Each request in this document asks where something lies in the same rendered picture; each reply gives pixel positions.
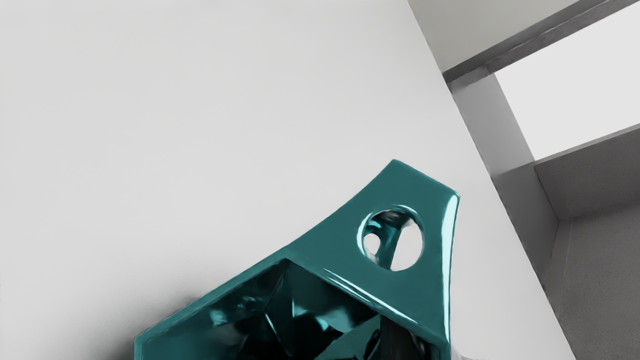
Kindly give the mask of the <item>teal faceted mug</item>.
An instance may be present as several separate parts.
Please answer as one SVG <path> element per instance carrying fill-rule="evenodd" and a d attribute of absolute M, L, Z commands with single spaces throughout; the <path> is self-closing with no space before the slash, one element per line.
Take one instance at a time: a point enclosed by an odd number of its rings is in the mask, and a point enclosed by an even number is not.
<path fill-rule="evenodd" d="M 336 212 L 134 341 L 134 360 L 455 360 L 460 196 L 393 160 Z"/>

